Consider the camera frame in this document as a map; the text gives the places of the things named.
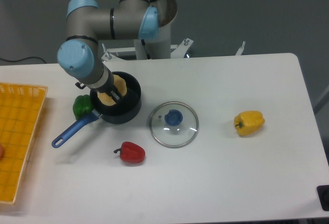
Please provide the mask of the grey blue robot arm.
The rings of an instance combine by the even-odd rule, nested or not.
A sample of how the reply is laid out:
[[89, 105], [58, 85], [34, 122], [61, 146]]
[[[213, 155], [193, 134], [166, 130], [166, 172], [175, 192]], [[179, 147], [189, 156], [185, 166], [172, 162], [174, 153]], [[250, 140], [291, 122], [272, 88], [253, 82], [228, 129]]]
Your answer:
[[111, 71], [97, 58], [100, 40], [153, 40], [159, 18], [154, 0], [119, 0], [116, 8], [100, 9], [95, 0], [71, 0], [66, 15], [66, 41], [57, 60], [67, 74], [115, 103], [123, 98]]

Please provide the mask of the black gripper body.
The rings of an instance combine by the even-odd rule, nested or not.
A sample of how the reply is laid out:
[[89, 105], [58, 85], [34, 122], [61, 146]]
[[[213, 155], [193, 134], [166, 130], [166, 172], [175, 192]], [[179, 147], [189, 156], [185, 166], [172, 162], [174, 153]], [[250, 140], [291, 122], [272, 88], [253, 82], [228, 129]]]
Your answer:
[[111, 72], [103, 72], [100, 79], [89, 85], [90, 89], [97, 93], [106, 93], [110, 95], [111, 90], [118, 90], [114, 86], [114, 76]]

